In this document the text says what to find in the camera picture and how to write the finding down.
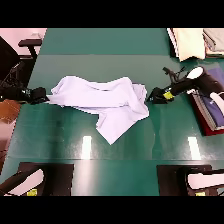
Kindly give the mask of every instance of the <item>yellow sticker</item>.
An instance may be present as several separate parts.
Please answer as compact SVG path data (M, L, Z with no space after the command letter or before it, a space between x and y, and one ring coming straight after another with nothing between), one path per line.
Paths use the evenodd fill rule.
M205 192L197 192L197 193L195 193L196 194L196 196L206 196L205 195Z
M163 94L163 96L166 98L166 99L171 99L171 98L173 98L173 95L172 95L172 93L171 92L166 92L166 93L164 93Z
M27 196L37 196L37 189L32 189L28 191Z

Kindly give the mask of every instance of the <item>office chair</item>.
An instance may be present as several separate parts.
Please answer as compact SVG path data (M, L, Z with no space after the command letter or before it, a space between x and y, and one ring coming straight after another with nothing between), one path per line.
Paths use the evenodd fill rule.
M37 54L35 46L41 46L41 39L26 39L19 42L19 47L28 47L31 55L18 55L17 52L0 36L0 86L27 87Z

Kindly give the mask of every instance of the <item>dark blue cloth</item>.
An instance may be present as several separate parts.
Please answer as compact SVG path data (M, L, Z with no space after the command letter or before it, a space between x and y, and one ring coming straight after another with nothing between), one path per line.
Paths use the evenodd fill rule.
M224 86L224 72L221 68L213 68L207 71L212 77L214 77ZM207 97L201 97L201 98L205 106L207 107L211 117L213 118L216 126L217 127L224 126L224 117L217 104L215 102L213 102L213 104L210 104L212 99L209 99Z

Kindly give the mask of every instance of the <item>green table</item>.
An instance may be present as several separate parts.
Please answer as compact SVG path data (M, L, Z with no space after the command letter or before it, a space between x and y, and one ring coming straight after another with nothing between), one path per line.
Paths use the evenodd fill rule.
M113 33L111 40L109 35L105 38L116 45L114 36L118 36L118 29L112 30L115 33L109 31ZM161 40L164 40L162 46L167 44L163 36L166 34L158 30L158 41L149 38L149 46L152 42L157 46L156 44L161 44ZM50 93L50 89L67 75L96 82L128 76L135 83L145 84L149 94L155 86L165 87L169 84L168 76L162 71L164 66L174 71L182 66L191 69L197 65L203 65L207 69L219 66L224 68L224 62L215 59L179 63L177 59L170 58L168 51L164 50L163 55L160 47L158 54L153 55L155 46L150 55L151 48L147 42L144 44L148 54L136 55L140 54L136 50L140 47L120 49L123 37L117 41L117 54L110 47L103 48L104 43L101 45L96 36L94 45L82 48L93 41L91 35L86 36L86 32L91 30L80 33L78 31L68 29L63 36L60 29L48 29L29 83L30 88L43 86ZM128 29L127 33L129 32L136 32L135 36L140 39L145 38L141 37L144 32L139 31L140 35L138 29ZM155 29L147 29L147 32L152 34L149 37L155 36ZM79 42L71 38L72 34L75 36L77 33L83 35L83 38L77 39ZM63 47L56 47L58 39L62 37L66 40L62 43ZM75 46L78 45L80 47L77 52ZM147 105L150 116L137 122L111 146L96 131L98 118L95 115L56 105L23 105L0 182L15 173L21 161L74 163L73 195L158 195L157 164L208 163L214 169L224 167L224 136L201 135L185 95L178 96L169 105ZM81 160L84 136L92 137L89 161ZM195 159L192 154L194 149L189 146L189 137L197 139L201 156L199 162L192 161Z

